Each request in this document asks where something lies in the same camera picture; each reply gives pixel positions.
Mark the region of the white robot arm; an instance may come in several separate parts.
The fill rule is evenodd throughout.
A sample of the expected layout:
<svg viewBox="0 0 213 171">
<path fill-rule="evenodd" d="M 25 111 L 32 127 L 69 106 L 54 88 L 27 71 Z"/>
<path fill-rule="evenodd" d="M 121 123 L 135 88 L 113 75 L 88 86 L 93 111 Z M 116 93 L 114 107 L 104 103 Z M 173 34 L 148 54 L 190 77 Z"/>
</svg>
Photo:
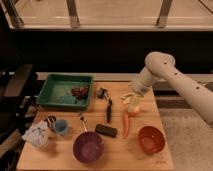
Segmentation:
<svg viewBox="0 0 213 171">
<path fill-rule="evenodd" d="M 213 129 L 213 92 L 176 69 L 175 58 L 170 54 L 150 52 L 144 68 L 132 82 L 132 89 L 145 95 L 159 78 L 166 80 Z"/>
</svg>

